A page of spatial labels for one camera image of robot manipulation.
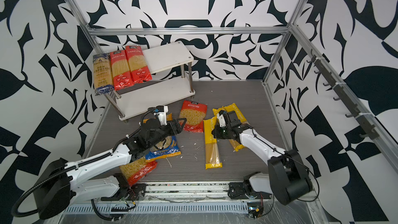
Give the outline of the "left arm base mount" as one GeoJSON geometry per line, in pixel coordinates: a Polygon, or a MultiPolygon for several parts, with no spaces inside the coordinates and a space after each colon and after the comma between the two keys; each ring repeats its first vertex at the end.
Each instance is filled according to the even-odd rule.
{"type": "Polygon", "coordinates": [[[102,197],[101,201],[136,201],[142,199],[146,194],[147,184],[134,184],[130,186],[121,173],[113,175],[118,182],[120,189],[111,197],[102,197]]]}

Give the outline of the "blue gold spaghetti pack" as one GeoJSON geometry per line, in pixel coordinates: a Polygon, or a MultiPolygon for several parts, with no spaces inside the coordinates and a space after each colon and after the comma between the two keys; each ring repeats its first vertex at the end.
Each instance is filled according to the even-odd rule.
{"type": "Polygon", "coordinates": [[[107,94],[115,90],[108,53],[93,56],[93,80],[95,95],[107,94]]]}

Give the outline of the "red spaghetti pack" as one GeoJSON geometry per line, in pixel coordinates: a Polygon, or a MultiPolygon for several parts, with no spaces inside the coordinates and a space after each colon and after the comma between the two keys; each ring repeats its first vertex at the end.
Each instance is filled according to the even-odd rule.
{"type": "Polygon", "coordinates": [[[113,51],[110,53],[113,83],[116,91],[134,85],[130,67],[124,50],[113,51]]]}
{"type": "Polygon", "coordinates": [[[140,46],[126,46],[125,52],[134,84],[152,80],[145,56],[140,46]]]}

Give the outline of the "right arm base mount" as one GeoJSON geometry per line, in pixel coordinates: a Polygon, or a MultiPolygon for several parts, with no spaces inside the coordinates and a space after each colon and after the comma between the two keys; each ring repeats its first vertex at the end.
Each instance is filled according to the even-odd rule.
{"type": "Polygon", "coordinates": [[[269,175],[259,171],[243,177],[242,182],[229,183],[229,198],[236,199],[270,199],[272,195],[269,175]]]}

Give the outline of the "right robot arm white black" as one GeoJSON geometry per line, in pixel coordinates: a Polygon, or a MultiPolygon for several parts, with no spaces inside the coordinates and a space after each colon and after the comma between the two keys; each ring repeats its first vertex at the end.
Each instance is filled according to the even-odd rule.
{"type": "Polygon", "coordinates": [[[298,152],[285,150],[262,137],[251,125],[242,123],[237,113],[221,110],[212,135],[221,140],[235,140],[253,151],[267,165],[268,173],[255,173],[247,179],[254,192],[273,195],[281,204],[310,193],[313,183],[298,152]]]}

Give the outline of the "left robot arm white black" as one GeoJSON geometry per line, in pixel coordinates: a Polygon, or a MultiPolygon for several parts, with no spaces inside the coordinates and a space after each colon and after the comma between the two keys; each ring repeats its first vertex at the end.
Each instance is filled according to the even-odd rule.
{"type": "Polygon", "coordinates": [[[186,118],[177,118],[162,125],[152,118],[106,152],[76,162],[64,159],[51,162],[33,192],[39,218],[50,219],[79,201],[112,198],[123,183],[115,177],[100,180],[94,177],[144,157],[159,142],[181,133],[186,122],[186,118]]]}

